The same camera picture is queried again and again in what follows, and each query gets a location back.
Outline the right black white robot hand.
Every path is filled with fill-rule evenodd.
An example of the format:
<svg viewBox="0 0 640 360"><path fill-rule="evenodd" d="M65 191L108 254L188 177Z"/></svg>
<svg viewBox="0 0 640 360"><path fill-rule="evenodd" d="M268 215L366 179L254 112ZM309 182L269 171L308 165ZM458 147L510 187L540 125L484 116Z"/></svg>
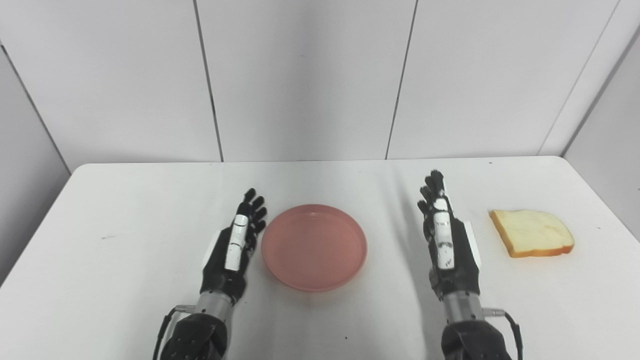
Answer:
<svg viewBox="0 0 640 360"><path fill-rule="evenodd" d="M417 205L432 262L432 290L439 299L456 292L480 295L479 267L466 226L454 215L441 171L432 170L425 177L420 193Z"/></svg>

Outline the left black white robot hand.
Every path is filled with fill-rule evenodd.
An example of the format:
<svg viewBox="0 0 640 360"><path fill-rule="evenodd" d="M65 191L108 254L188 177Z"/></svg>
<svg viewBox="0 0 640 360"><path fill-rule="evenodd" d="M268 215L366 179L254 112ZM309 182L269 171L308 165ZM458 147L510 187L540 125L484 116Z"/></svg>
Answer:
<svg viewBox="0 0 640 360"><path fill-rule="evenodd" d="M265 198L251 187L237 207L231 224L215 240L203 267L201 294L220 293L235 305L247 288L246 272L258 245L258 237L266 228Z"/></svg>

